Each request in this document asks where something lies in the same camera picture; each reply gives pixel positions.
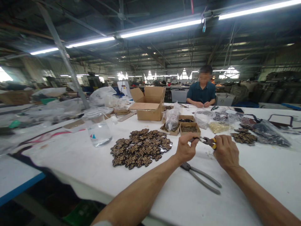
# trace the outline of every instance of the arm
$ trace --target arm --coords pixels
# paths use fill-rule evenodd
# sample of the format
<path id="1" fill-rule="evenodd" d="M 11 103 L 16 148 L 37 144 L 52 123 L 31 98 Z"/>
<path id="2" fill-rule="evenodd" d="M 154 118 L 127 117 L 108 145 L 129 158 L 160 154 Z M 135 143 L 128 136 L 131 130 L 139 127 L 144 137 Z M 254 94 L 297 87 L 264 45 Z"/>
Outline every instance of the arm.
<path id="1" fill-rule="evenodd" d="M 211 101 L 206 102 L 206 103 L 204 104 L 204 107 L 209 107 L 210 105 L 213 105 L 214 103 L 215 103 L 215 99 L 212 99 Z"/>
<path id="2" fill-rule="evenodd" d="M 91 225 L 99 221 L 109 221 L 112 225 L 138 225 L 150 212 L 150 209 L 170 175 L 184 162 L 195 155 L 198 139 L 188 145 L 193 133 L 179 138 L 176 154 L 167 161 L 150 170 L 118 194 L 94 219 Z"/>
<path id="3" fill-rule="evenodd" d="M 261 187 L 239 165 L 239 151 L 230 136 L 215 136 L 214 156 L 243 191 L 264 225 L 301 225 L 301 221 Z"/>
<path id="4" fill-rule="evenodd" d="M 204 106 L 204 104 L 202 102 L 193 101 L 190 98 L 187 98 L 186 101 L 192 105 L 197 106 L 198 108 L 202 108 Z"/>

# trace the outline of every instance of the work table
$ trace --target work table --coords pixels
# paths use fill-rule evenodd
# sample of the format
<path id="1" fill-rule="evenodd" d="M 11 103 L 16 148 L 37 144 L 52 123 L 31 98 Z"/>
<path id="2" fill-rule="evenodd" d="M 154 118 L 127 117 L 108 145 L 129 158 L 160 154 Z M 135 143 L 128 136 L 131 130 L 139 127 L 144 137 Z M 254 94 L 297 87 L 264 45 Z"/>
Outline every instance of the work table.
<path id="1" fill-rule="evenodd" d="M 185 104 L 182 115 L 193 115 L 197 109 Z M 246 114 L 268 119 L 275 113 L 273 109 L 242 108 Z M 301 112 L 277 110 L 277 114 L 301 117 Z M 107 123 L 113 134 L 112 141 L 95 148 L 87 130 L 77 133 L 61 134 L 48 141 L 38 143 L 23 152 L 34 164 L 47 167 L 61 182 L 70 184 L 76 194 L 83 199 L 91 199 L 108 204 L 113 197 L 124 190 L 137 178 L 171 157 L 177 149 L 178 136 L 170 136 L 173 147 L 164 153 L 159 161 L 148 166 L 128 170 L 124 166 L 112 166 L 113 156 L 110 148 L 120 138 L 128 138 L 133 130 L 148 128 L 158 130 L 161 121 L 139 121 L 137 115 L 114 125 L 111 119 Z M 233 130 L 220 134 L 229 135 Z M 212 138 L 214 134 L 208 128 L 201 129 L 202 136 Z M 255 146 L 237 143 L 240 151 L 240 165 L 250 175 L 278 199 L 298 218 L 301 218 L 301 153 L 298 152 L 298 140 L 294 140 L 295 150 L 268 144 L 256 143 Z M 189 164 L 204 171 L 219 183 L 221 195 L 216 195 L 202 186 L 187 171 L 181 168 L 170 176 L 159 193 L 150 217 L 143 223 L 148 225 L 261 225 L 255 211 L 244 194 L 220 167 L 208 145 L 199 143 L 195 157 Z"/>

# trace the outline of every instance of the hand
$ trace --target hand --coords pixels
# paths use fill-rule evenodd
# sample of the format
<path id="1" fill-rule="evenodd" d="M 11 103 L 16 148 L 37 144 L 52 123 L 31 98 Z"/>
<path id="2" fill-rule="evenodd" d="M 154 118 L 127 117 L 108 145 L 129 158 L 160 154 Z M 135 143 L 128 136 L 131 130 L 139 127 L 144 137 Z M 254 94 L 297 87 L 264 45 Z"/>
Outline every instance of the hand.
<path id="1" fill-rule="evenodd" d="M 220 166 L 225 170 L 239 168 L 239 151 L 231 136 L 215 136 L 216 150 L 213 152 Z"/>
<path id="2" fill-rule="evenodd" d="M 204 107 L 209 107 L 210 106 L 210 103 L 207 101 L 205 104 L 204 104 Z"/>
<path id="3" fill-rule="evenodd" d="M 175 157 L 180 161 L 181 164 L 191 160 L 195 155 L 195 147 L 199 139 L 192 141 L 191 145 L 189 146 L 188 142 L 193 137 L 195 137 L 195 135 L 192 132 L 179 137 L 178 148 Z"/>
<path id="4" fill-rule="evenodd" d="M 204 106 L 204 104 L 202 102 L 196 102 L 196 101 L 195 101 L 194 105 L 198 108 L 202 108 Z"/>

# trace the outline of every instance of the ceiling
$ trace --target ceiling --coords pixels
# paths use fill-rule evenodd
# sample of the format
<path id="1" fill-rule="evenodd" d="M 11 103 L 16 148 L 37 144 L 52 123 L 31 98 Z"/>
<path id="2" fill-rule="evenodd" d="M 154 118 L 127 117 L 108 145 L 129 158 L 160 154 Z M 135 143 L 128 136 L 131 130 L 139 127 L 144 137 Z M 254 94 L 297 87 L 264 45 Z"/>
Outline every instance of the ceiling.
<path id="1" fill-rule="evenodd" d="M 43 5 L 63 44 L 103 37 L 99 32 L 114 35 L 116 31 L 135 30 L 158 22 L 167 25 L 165 21 L 177 18 L 182 21 L 185 16 L 192 15 L 189 0 L 38 1 L 45 3 Z M 258 2 L 262 1 L 194 0 L 194 18 L 201 18 L 202 13 L 207 18 L 205 32 L 204 24 L 192 25 L 75 47 L 67 49 L 67 52 L 70 60 L 99 65 L 107 75 L 118 71 L 141 75 L 149 70 L 173 74 L 183 68 L 197 69 L 210 64 L 215 69 L 233 65 L 241 74 L 253 76 L 262 66 L 266 66 L 267 60 L 276 57 L 293 43 L 299 43 L 301 34 L 300 5 L 225 20 L 216 17 L 224 11 L 256 5 Z M 34 1 L 2 0 L 1 3 L 0 59 L 55 47 Z M 119 9 L 122 11 L 120 5 L 123 5 L 125 20 L 117 17 Z M 96 31 L 87 29 L 68 16 Z M 56 51 L 35 57 L 60 56 Z"/>

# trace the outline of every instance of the man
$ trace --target man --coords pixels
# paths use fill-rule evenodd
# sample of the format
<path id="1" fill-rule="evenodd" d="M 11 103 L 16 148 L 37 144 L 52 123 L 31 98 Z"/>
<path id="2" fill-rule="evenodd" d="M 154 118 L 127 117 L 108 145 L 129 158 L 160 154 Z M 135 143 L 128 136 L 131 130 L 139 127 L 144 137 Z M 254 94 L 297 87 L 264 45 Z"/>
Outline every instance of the man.
<path id="1" fill-rule="evenodd" d="M 195 155 L 198 139 L 189 146 L 195 135 L 188 133 L 179 138 L 176 153 L 167 161 L 150 170 L 119 193 L 95 218 L 94 226 L 138 225 L 150 209 L 170 175 Z M 214 151 L 218 163 L 243 191 L 264 225 L 301 225 L 301 221 L 289 212 L 270 193 L 261 187 L 239 165 L 239 151 L 230 136 L 215 136 Z"/>
<path id="2" fill-rule="evenodd" d="M 215 85 L 210 82 L 211 74 L 211 66 L 201 67 L 198 82 L 193 83 L 188 90 L 188 103 L 198 108 L 209 107 L 215 103 Z"/>

